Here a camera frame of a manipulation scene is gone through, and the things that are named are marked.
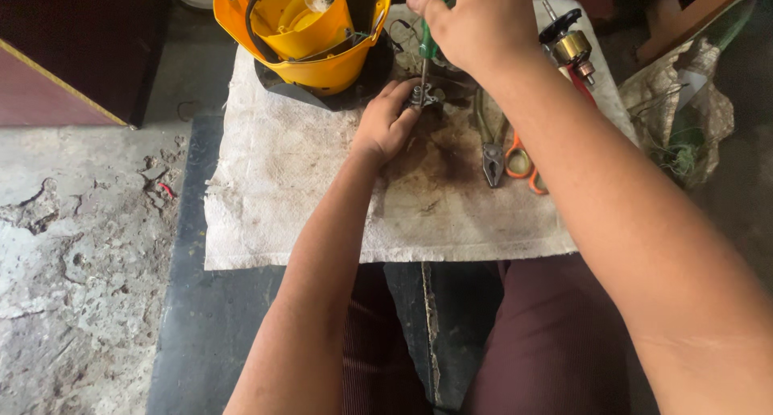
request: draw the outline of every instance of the red wire piece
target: red wire piece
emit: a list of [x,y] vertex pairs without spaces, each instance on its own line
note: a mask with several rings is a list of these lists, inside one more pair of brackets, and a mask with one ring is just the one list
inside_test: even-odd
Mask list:
[[575,66],[573,64],[568,64],[566,66],[566,70],[569,71],[569,76],[572,77],[572,83],[575,85],[575,89],[580,91],[581,94],[585,95],[585,98],[593,104],[594,107],[598,108],[596,105],[596,100],[593,99],[593,95],[591,94],[591,91],[587,90],[587,87],[585,87],[585,83],[580,80],[580,77],[577,77],[577,74],[575,73]]
[[161,187],[162,187],[164,190],[166,190],[166,192],[169,194],[169,198],[172,198],[172,199],[174,199],[174,198],[175,198],[175,195],[174,195],[174,194],[172,194],[172,191],[171,191],[171,190],[169,190],[169,186],[168,186],[168,185],[166,185],[166,184],[164,184],[164,183],[162,183],[162,182],[160,182],[160,183],[159,183],[159,185],[160,185],[160,186],[161,186]]

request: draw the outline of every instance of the person's left hand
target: person's left hand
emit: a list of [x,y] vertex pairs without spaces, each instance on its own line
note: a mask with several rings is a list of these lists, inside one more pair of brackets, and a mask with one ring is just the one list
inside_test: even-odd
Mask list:
[[387,163],[397,154],[421,112],[413,105],[402,113],[400,108],[413,87],[420,83],[420,78],[412,78],[402,83],[392,81],[368,103],[362,113],[360,128],[354,135],[353,153],[373,151],[380,157],[380,164]]

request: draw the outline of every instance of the pliers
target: pliers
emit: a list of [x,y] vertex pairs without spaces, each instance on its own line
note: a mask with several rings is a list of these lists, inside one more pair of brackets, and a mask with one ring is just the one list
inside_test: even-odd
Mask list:
[[488,127],[486,117],[483,113],[483,88],[475,91],[475,102],[473,105],[475,111],[475,120],[478,123],[478,131],[481,134],[482,152],[483,152],[483,172],[486,174],[486,180],[490,188],[499,185],[499,179],[502,177],[502,171],[505,170],[505,161],[502,154],[502,128],[507,122],[505,114],[502,114],[502,120],[499,127],[495,130]]

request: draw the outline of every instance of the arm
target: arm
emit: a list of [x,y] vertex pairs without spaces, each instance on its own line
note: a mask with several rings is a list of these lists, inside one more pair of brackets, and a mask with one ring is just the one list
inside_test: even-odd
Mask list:
[[400,150],[416,80],[392,82],[362,114],[352,151],[304,226],[224,413],[340,413],[343,328],[379,168]]
[[408,5],[516,127],[622,313],[661,410],[768,412],[769,298],[688,197],[546,61],[531,0]]

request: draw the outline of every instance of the screwdriver handle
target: screwdriver handle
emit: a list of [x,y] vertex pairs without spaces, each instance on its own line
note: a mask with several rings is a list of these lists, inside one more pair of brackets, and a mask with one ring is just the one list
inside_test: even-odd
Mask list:
[[421,21],[421,30],[424,34],[421,37],[421,44],[419,45],[419,55],[422,58],[433,58],[438,54],[438,44],[432,39],[432,34],[430,33],[430,27],[427,25],[427,21]]

